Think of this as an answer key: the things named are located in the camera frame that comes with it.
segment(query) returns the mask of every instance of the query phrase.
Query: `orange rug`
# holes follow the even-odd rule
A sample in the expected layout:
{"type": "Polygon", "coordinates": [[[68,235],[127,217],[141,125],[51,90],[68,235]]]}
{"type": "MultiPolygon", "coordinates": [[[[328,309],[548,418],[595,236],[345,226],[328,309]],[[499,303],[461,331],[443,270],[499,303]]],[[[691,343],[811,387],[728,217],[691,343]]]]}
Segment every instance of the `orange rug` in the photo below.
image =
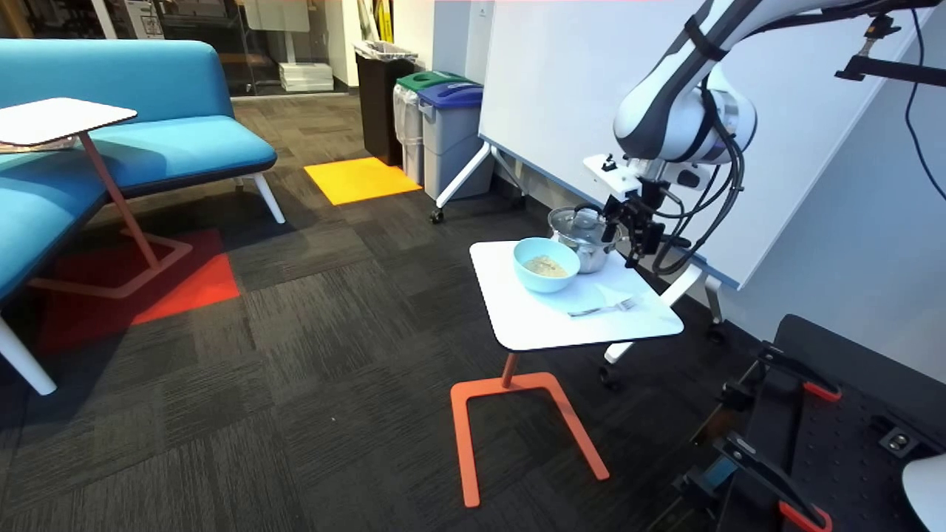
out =
{"type": "MultiPolygon", "coordinates": [[[[184,244],[189,244],[193,252],[180,263],[121,303],[42,291],[45,320],[38,351],[73,351],[119,338],[133,325],[240,298],[240,283],[218,235],[201,230],[184,236],[184,244]]],[[[144,270],[144,260],[133,241],[125,241],[116,248],[94,248],[84,258],[60,260],[51,279],[116,288],[138,270],[144,270]]]]}

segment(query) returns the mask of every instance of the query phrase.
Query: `small table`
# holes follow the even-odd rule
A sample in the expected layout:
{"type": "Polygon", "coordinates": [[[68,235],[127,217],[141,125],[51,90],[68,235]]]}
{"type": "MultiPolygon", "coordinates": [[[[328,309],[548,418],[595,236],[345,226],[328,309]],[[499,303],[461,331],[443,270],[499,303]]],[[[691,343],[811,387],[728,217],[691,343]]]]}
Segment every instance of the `small table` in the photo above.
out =
{"type": "Polygon", "coordinates": [[[671,304],[663,303],[643,275],[625,270],[625,260],[619,255],[613,255],[604,270],[580,275],[570,288],[566,288],[557,297],[532,297],[517,282],[511,248],[515,244],[477,244],[471,248],[493,335],[508,348],[508,356],[499,379],[458,382],[450,390],[461,490],[468,510],[478,505],[477,456],[468,412],[468,402],[478,396],[548,390],[557,409],[561,412],[569,431],[580,443],[595,479],[609,479],[609,471],[598,456],[583,421],[570,409],[560,379],[554,374],[511,377],[517,360],[515,351],[620,343],[668,338],[684,331],[684,323],[671,312],[671,304]]]}
{"type": "Polygon", "coordinates": [[[127,298],[136,291],[141,291],[149,282],[155,282],[159,272],[165,272],[171,263],[184,260],[193,246],[178,244],[178,241],[162,241],[162,236],[144,236],[138,227],[136,217],[130,213],[110,165],[103,156],[94,152],[93,131],[127,122],[133,118],[136,109],[127,106],[107,106],[107,105],[93,105],[93,102],[76,102],[76,97],[47,97],[47,102],[34,102],[22,106],[2,106],[0,109],[0,145],[11,145],[16,152],[36,152],[51,142],[62,140],[76,140],[79,149],[87,152],[97,180],[110,193],[121,223],[127,226],[127,235],[136,241],[149,270],[130,279],[121,288],[88,288],[88,283],[72,283],[72,282],[34,282],[34,288],[42,291],[60,291],[60,294],[79,294],[79,297],[100,297],[100,298],[127,298]],[[165,258],[158,258],[152,244],[159,244],[171,248],[165,258]]]}

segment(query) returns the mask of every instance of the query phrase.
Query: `floor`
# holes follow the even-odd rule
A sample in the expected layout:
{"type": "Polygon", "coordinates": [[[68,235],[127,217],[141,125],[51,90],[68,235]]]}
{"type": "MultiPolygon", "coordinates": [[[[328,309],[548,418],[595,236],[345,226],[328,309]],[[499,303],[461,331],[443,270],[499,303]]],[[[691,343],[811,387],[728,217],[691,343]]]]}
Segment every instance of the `floor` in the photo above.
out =
{"type": "MultiPolygon", "coordinates": [[[[47,359],[57,399],[0,377],[0,530],[648,530],[750,341],[708,338],[687,304],[687,335],[640,343],[606,377],[601,348],[523,360],[566,382],[614,479],[592,479],[541,399],[483,402],[484,504],[465,512],[447,393],[504,360],[468,246],[548,235],[545,213],[504,190],[447,226],[422,193],[335,211],[301,165],[363,156],[354,96],[238,115],[280,152],[269,180],[289,227],[233,180],[133,205],[165,236],[215,227],[245,297],[47,359]]],[[[116,227],[100,213],[72,248],[116,227]]],[[[5,316],[34,343],[36,298],[5,316]]]]}

